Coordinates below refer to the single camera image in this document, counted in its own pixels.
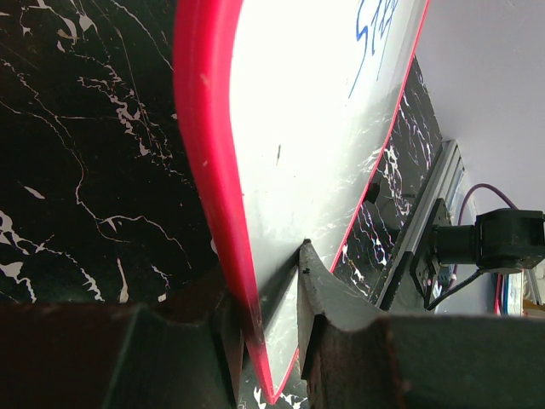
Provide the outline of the pink framed whiteboard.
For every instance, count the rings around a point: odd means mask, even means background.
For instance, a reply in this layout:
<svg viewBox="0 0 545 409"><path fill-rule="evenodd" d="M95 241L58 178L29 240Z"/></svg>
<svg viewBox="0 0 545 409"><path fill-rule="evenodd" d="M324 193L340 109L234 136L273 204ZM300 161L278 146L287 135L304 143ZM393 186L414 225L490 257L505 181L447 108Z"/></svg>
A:
<svg viewBox="0 0 545 409"><path fill-rule="evenodd" d="M425 1L180 1L174 94L262 397L298 355L296 258L328 270L391 134Z"/></svg>

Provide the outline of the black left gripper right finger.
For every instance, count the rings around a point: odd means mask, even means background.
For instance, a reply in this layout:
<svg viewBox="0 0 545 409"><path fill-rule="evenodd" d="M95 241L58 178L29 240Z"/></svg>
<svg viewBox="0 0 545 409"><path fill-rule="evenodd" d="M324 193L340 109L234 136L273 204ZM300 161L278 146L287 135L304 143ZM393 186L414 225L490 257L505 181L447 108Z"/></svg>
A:
<svg viewBox="0 0 545 409"><path fill-rule="evenodd" d="M299 249L301 376L313 408L541 408L540 319L390 314Z"/></svg>

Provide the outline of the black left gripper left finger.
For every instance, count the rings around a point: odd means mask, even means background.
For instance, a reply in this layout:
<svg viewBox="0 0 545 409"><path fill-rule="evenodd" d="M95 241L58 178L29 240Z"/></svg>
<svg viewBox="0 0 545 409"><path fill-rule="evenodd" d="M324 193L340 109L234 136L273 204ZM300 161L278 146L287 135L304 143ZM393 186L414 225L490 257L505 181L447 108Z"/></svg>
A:
<svg viewBox="0 0 545 409"><path fill-rule="evenodd" d="M3 303L4 408L234 408L244 340L220 267L170 299Z"/></svg>

